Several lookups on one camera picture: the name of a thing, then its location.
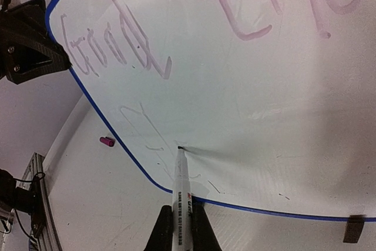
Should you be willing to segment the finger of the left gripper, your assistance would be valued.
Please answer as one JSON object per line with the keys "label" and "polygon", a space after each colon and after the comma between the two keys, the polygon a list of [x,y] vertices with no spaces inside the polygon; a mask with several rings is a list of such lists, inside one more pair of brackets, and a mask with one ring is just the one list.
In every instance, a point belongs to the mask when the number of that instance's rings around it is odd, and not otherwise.
{"label": "finger of the left gripper", "polygon": [[1,12],[1,78],[19,85],[71,67],[68,54],[48,34],[45,12],[45,0]]}

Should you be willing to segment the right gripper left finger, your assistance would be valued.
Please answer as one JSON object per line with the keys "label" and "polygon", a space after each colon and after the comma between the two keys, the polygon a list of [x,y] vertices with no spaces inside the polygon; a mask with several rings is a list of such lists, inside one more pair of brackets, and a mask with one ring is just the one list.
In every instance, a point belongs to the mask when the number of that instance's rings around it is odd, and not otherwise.
{"label": "right gripper left finger", "polygon": [[173,243],[173,212],[171,206],[162,206],[147,241],[145,251],[171,251]]}

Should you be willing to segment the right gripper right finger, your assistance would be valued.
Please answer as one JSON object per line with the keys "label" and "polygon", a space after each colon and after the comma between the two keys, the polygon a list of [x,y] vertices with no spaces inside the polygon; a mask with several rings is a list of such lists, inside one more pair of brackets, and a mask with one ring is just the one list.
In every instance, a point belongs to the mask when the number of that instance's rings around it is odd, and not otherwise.
{"label": "right gripper right finger", "polygon": [[222,251],[202,203],[193,204],[191,230],[194,251]]}

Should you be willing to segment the white marker pen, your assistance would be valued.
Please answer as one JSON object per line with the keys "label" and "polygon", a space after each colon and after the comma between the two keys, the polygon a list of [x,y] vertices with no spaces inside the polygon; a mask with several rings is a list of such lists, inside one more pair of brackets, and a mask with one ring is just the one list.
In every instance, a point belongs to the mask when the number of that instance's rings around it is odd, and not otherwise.
{"label": "white marker pen", "polygon": [[185,148],[179,146],[173,182],[173,243],[172,250],[192,250],[192,194]]}

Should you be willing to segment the magenta marker cap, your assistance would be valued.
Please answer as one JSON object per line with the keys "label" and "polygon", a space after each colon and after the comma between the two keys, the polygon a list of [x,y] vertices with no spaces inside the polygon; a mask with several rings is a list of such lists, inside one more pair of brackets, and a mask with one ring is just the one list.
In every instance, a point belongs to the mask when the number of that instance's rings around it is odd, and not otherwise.
{"label": "magenta marker cap", "polygon": [[112,138],[109,138],[109,137],[101,136],[101,137],[99,138],[99,141],[100,141],[102,144],[104,144],[104,145],[106,145],[106,146],[108,146],[108,147],[114,147],[114,145],[115,145],[115,141],[114,141]]}

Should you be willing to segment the blue framed small whiteboard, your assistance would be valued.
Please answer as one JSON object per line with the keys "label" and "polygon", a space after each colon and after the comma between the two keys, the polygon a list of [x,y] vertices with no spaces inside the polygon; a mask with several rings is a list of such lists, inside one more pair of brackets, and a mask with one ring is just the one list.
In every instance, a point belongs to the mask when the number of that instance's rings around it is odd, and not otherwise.
{"label": "blue framed small whiteboard", "polygon": [[171,192],[375,220],[375,0],[51,0],[46,24],[121,147]]}

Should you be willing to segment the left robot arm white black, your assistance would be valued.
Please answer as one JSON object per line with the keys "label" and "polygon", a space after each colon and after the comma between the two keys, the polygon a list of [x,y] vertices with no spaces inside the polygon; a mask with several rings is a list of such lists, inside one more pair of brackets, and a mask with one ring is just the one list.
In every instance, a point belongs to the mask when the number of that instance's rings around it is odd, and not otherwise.
{"label": "left robot arm white black", "polygon": [[45,16],[45,0],[1,0],[1,78],[19,85],[71,67]]}

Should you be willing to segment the aluminium front rail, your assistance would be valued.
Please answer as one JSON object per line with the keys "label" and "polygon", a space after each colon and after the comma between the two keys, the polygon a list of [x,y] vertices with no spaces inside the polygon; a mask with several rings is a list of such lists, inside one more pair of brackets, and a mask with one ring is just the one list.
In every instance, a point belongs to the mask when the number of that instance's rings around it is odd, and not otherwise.
{"label": "aluminium front rail", "polygon": [[36,204],[31,213],[31,236],[36,241],[38,250],[62,251],[49,203],[46,175],[43,169],[44,159],[44,156],[35,152],[22,178],[22,180],[29,181],[24,187],[36,194]]}

